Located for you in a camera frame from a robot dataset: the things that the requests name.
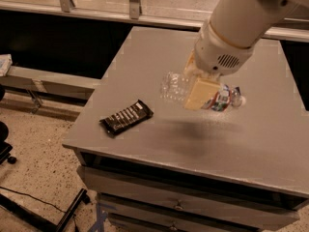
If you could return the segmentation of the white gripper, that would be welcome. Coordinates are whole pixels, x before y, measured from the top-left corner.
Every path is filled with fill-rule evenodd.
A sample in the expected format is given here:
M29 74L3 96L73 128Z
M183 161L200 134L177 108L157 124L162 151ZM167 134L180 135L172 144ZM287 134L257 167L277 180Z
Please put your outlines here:
M211 23L206 21L183 70L185 77L194 76L189 82L183 107L189 110L201 109L221 87L219 82L200 77L201 70L210 74L229 75L237 72L252 53L252 47L238 48L226 43L216 35Z

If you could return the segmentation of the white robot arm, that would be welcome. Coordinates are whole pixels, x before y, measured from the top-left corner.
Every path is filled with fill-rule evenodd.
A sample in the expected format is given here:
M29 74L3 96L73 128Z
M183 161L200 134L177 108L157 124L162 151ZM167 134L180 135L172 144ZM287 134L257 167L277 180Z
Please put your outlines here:
M222 75L235 73L252 56L265 32L309 0L220 0L201 27L183 75L189 79L183 106L212 105Z

